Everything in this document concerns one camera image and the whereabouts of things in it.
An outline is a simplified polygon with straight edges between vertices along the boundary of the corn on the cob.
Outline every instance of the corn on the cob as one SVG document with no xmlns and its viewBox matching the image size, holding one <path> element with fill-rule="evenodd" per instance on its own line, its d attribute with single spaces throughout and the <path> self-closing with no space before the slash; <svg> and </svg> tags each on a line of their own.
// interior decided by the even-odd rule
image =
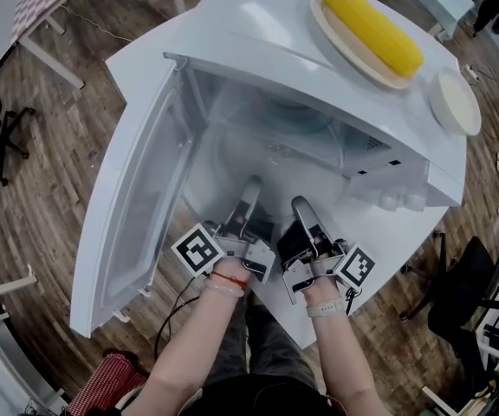
<svg viewBox="0 0 499 416">
<path fill-rule="evenodd" d="M 412 77 L 423 64 L 423 54 L 417 44 L 368 1 L 324 2 L 396 74 Z"/>
</svg>

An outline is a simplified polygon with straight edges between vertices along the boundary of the wooden floor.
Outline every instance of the wooden floor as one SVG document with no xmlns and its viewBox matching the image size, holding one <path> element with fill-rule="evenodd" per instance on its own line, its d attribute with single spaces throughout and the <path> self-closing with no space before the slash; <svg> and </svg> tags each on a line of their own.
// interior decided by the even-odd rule
<svg viewBox="0 0 499 416">
<path fill-rule="evenodd" d="M 197 1 L 186 0 L 189 7 Z M 424 29 L 435 22 L 414 0 L 381 1 Z M 118 36 L 130 38 L 174 16 L 172 0 L 70 0 L 68 6 Z M 155 335 L 186 278 L 165 254 L 151 288 L 152 299 L 136 299 L 129 306 L 130 323 L 112 320 L 90 340 L 68 329 L 83 219 L 107 144 L 125 107 L 103 61 L 126 43 L 64 10 L 56 11 L 55 18 L 67 32 L 58 36 L 41 27 L 36 40 L 85 79 L 86 86 L 73 89 L 20 47 L 0 69 L 4 109 L 26 105 L 37 111 L 16 132 L 19 144 L 29 149 L 30 159 L 11 156 L 10 184 L 0 186 L 0 283 L 26 276 L 29 266 L 35 271 L 39 278 L 35 287 L 3 297 L 2 303 L 31 360 L 72 397 L 97 367 L 105 348 L 133 351 L 151 369 Z M 499 79 L 499 52 L 487 34 L 470 39 L 458 29 L 446 46 L 462 64 L 472 64 Z M 473 89 L 486 131 L 499 137 L 499 81 L 481 76 Z M 463 206 L 449 211 L 439 225 L 448 235 L 449 258 L 459 257 L 474 235 L 493 257 L 499 252 L 499 178 L 494 168 L 499 141 L 488 134 L 483 131 L 469 139 Z M 177 218 L 172 237 L 191 220 L 182 205 Z M 412 261 L 433 269 L 435 254 L 428 239 Z M 421 386 L 448 396 L 455 379 L 461 377 L 449 346 L 426 327 L 426 313 L 412 322 L 398 319 L 423 292 L 424 285 L 413 274 L 397 274 L 352 318 L 381 397 L 394 414 L 418 414 L 426 406 Z M 188 313 L 183 311 L 175 318 L 173 331 Z M 306 354 L 319 374 L 315 348 Z"/>
</svg>

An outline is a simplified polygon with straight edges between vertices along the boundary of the black pants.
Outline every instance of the black pants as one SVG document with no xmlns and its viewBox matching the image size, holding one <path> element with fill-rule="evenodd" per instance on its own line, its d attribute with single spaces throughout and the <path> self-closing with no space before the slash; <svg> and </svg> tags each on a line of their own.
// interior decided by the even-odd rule
<svg viewBox="0 0 499 416">
<path fill-rule="evenodd" d="M 251 351 L 249 372 L 246 326 Z M 205 385 L 247 373 L 288 376 L 317 389 L 314 374 L 303 359 L 300 348 L 265 306 L 248 307 L 246 301 L 240 299 Z"/>
<path fill-rule="evenodd" d="M 499 0 L 484 0 L 478 10 L 478 17 L 473 25 L 475 32 L 480 32 L 499 14 Z"/>
</svg>

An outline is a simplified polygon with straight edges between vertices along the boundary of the wrist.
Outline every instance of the wrist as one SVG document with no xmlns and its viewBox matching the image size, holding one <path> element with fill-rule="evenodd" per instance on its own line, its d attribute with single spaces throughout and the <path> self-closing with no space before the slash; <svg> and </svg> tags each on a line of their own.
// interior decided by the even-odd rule
<svg viewBox="0 0 499 416">
<path fill-rule="evenodd" d="M 220 274 L 221 276 L 226 276 L 226 277 L 234 277 L 237 279 L 237 281 L 242 282 L 242 283 L 247 283 L 250 279 L 251 273 L 246 270 L 240 259 L 237 259 L 235 257 L 224 257 L 222 258 L 217 265 L 215 265 L 215 268 L 213 269 L 213 272 L 216 272 Z M 228 279 L 224 279 L 220 276 L 213 276 L 212 277 L 214 281 L 218 282 L 218 279 L 221 279 L 221 281 L 225 281 L 227 283 L 231 283 L 233 285 L 236 285 L 236 283 L 233 283 L 229 281 Z"/>
<path fill-rule="evenodd" d="M 319 277 L 314 284 L 303 291 L 309 307 L 315 307 L 320 303 L 340 298 L 340 292 L 336 281 L 331 277 Z"/>
</svg>

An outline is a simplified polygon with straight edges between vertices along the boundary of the chair leg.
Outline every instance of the chair leg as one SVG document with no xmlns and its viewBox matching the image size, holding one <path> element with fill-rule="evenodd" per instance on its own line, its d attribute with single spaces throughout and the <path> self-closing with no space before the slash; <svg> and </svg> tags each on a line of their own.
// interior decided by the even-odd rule
<svg viewBox="0 0 499 416">
<path fill-rule="evenodd" d="M 20 121 L 23 119 L 23 116 L 28 113 L 30 115 L 34 114 L 36 111 L 34 111 L 33 108 L 31 107 L 25 107 L 23 110 L 16 115 L 14 111 L 8 111 L 5 113 L 5 116 L 3 118 L 3 124 L 1 127 L 1 145 L 0 145 L 0 182 L 1 185 L 7 186 L 9 181 L 4 177 L 4 168 L 5 168 L 5 154 L 6 154 L 6 148 L 7 146 L 12 149 L 13 151 L 16 151 L 20 153 L 23 156 L 23 159 L 27 159 L 29 157 L 29 153 L 27 151 L 24 151 L 23 149 L 19 148 L 17 145 L 15 145 L 13 142 L 10 141 L 10 135 L 13 133 L 15 128 L 18 126 Z M 9 119 L 13 119 L 13 121 L 8 125 Z"/>
<path fill-rule="evenodd" d="M 411 312 L 411 313 L 401 313 L 399 315 L 399 320 L 400 321 L 410 321 L 417 315 L 419 311 L 421 311 L 424 307 L 426 307 L 429 303 L 434 301 L 437 298 L 437 288 L 436 286 L 432 285 L 429 290 L 427 291 L 426 295 L 424 295 L 423 299 L 419 303 L 417 307 Z"/>
<path fill-rule="evenodd" d="M 15 145 L 13 142 L 11 142 L 9 139 L 5 141 L 5 145 L 8 146 L 10 149 L 13 151 L 20 153 L 23 156 L 23 159 L 27 159 L 29 157 L 28 151 L 24 151 L 22 148 L 19 148 L 17 145 Z"/>
<path fill-rule="evenodd" d="M 434 238 L 441 239 L 440 258 L 438 259 L 437 275 L 436 277 L 432 278 L 432 284 L 429 290 L 427 291 L 426 295 L 419 303 L 419 305 L 415 307 L 415 309 L 411 313 L 407 312 L 401 313 L 399 315 L 400 321 L 409 321 L 413 319 L 413 317 L 415 317 L 419 311 L 421 311 L 430 302 L 436 299 L 438 295 L 439 286 L 444 281 L 444 278 L 446 276 L 446 235 L 443 232 L 435 231 Z M 417 274 L 423 273 L 423 276 L 426 276 L 426 274 L 422 270 L 413 269 L 412 271 L 417 272 Z"/>
<path fill-rule="evenodd" d="M 31 107 L 25 107 L 23 110 L 19 113 L 19 115 L 13 116 L 15 117 L 13 121 L 10 123 L 9 128 L 7 129 L 7 137 L 9 137 L 13 131 L 15 131 L 16 126 L 19 124 L 21 119 L 26 113 L 33 114 L 35 111 Z"/>
<path fill-rule="evenodd" d="M 1 185 L 7 186 L 9 181 L 3 176 L 4 173 L 4 168 L 5 168 L 5 151 L 6 151 L 6 146 L 5 146 L 5 141 L 6 138 L 8 137 L 7 133 L 7 122 L 9 120 L 9 115 L 5 113 L 5 116 L 3 117 L 3 124 L 1 125 L 1 137 L 0 137 L 0 182 Z"/>
</svg>

